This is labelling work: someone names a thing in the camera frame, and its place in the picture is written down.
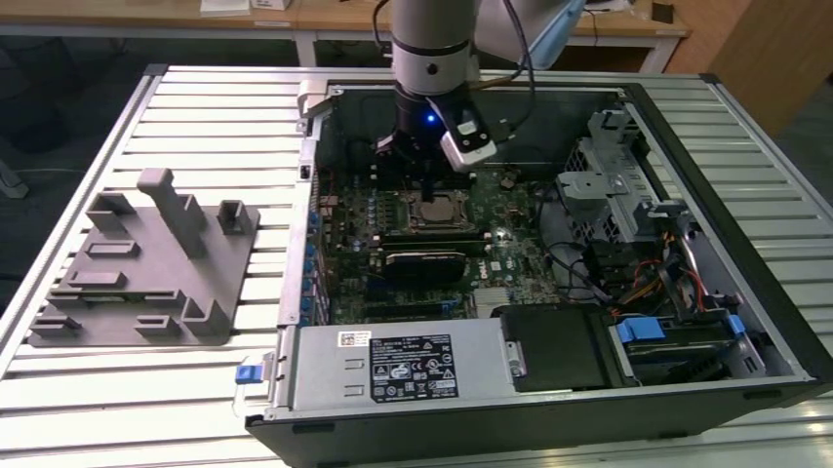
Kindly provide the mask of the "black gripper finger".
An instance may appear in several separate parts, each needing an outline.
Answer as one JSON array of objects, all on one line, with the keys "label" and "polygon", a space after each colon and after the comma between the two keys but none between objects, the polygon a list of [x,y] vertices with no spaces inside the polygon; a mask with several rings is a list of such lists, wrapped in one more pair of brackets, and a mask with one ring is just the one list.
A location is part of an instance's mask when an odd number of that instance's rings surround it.
[{"label": "black gripper finger", "polygon": [[449,164],[429,165],[429,200],[436,199],[440,190],[450,190],[456,186],[456,172]]},{"label": "black gripper finger", "polygon": [[416,165],[408,169],[406,188],[418,191],[422,201],[430,200],[430,174],[425,167]]}]

